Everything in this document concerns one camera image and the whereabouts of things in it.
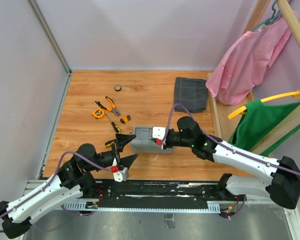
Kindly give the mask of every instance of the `gray plastic container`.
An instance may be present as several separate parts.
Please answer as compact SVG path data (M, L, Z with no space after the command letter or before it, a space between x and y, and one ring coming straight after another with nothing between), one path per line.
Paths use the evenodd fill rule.
M152 140L152 127L135 126L133 134L136 137L130 144L132 151L136 153L172 154L174 152L174 147L162 150L160 145L155 144Z

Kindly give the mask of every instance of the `folded plaid cloth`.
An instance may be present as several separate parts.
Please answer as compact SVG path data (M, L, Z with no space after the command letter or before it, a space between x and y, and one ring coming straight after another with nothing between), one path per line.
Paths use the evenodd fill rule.
M177 77L174 84L174 104L183 105L190 113L198 113L206 110L208 90L206 80ZM185 112L180 107L175 111Z

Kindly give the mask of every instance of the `gray wall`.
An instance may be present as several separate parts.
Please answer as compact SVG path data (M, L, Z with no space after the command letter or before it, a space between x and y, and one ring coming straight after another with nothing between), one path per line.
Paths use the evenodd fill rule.
M300 20L300 0L295 0L292 8L298 12ZM290 37L272 68L266 71L263 83L253 90L258 99L300 90L300 49L293 36ZM285 104L299 101L300 98L283 97L272 100L268 104ZM300 168L300 130L278 147L273 155L277 158L284 155L289 156L297 162Z
M0 201L36 177L65 82L27 1L0 0Z
M73 69L213 70L256 0L37 0Z

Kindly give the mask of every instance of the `pliers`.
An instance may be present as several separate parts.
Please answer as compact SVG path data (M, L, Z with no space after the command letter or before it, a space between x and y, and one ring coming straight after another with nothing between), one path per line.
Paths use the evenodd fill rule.
M107 99L111 103L111 107L103 106L99 101L96 101L95 103L98 104L100 108L102 108L104 110L107 110L109 112L113 112L117 116L120 116L121 114L116 109L116 105L115 105L114 101L110 97L108 97L108 96L105 96L105 99Z

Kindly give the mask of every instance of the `metal floor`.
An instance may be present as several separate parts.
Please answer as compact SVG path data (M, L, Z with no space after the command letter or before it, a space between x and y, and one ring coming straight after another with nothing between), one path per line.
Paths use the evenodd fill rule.
M72 216L55 210L33 226L23 240L292 240L283 208L245 205L228 221L212 213L96 212Z

